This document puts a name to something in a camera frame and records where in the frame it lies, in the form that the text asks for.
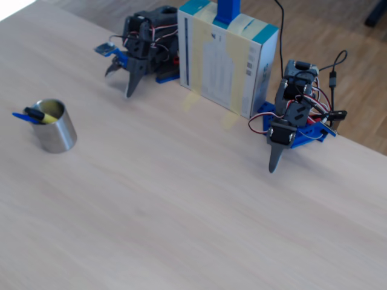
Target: blue post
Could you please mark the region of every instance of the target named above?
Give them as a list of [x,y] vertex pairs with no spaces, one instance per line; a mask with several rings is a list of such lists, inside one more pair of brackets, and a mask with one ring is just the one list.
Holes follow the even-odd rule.
[[215,20],[229,25],[241,13],[241,0],[218,0]]

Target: stainless steel cup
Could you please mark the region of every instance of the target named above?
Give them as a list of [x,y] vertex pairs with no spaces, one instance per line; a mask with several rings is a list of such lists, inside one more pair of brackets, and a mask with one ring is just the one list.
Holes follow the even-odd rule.
[[62,153],[73,148],[77,134],[67,113],[66,106],[58,100],[41,100],[31,106],[58,120],[52,124],[32,124],[43,148],[50,153]]

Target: wooden floor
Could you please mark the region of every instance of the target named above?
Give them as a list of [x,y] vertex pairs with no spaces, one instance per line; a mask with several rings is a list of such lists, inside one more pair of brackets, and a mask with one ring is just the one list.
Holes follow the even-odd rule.
[[[120,33],[127,15],[161,5],[180,6],[186,0],[42,0],[81,18]],[[273,0],[241,0],[241,11],[274,25],[281,11]],[[347,61],[337,67],[336,108],[346,109],[348,119],[339,133],[387,155],[387,16],[377,28],[363,22],[377,0],[282,0],[285,8],[283,54],[323,67],[333,63],[342,49]],[[328,90],[328,71],[320,75]],[[280,81],[279,57],[270,82],[273,100]]]

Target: white box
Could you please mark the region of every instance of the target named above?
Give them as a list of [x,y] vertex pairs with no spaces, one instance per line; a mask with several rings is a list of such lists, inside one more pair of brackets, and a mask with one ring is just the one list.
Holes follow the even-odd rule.
[[180,7],[180,83],[250,118],[266,100],[278,28],[244,14],[227,26],[216,12],[208,0]]

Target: wooden table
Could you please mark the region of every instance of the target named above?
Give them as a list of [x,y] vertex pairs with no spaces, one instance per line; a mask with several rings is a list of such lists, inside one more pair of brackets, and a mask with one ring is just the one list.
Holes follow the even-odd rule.
[[[284,152],[178,82],[108,82],[110,33],[37,2],[0,23],[0,289],[387,288],[387,158],[342,137]],[[44,152],[11,116],[59,98]]]

